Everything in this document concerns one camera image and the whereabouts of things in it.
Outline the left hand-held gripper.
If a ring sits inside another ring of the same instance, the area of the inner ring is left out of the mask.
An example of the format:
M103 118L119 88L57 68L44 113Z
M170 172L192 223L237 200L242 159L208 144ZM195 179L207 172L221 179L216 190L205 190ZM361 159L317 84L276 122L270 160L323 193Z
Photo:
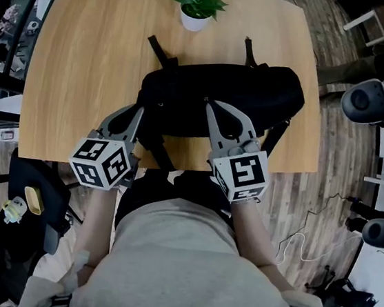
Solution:
M144 111L133 104L121 108L78 142L69 164L80 184L99 190L130 186L138 167L133 150Z

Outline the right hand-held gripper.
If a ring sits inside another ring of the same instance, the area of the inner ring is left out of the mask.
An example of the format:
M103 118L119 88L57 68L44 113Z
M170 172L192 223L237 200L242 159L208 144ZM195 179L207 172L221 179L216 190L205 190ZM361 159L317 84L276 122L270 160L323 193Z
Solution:
M241 133L225 138L219 129L211 103L205 106L211 153L209 162L215 179L228 201L256 199L269 186L267 153L260 149L251 119L238 108L215 101L241 125Z

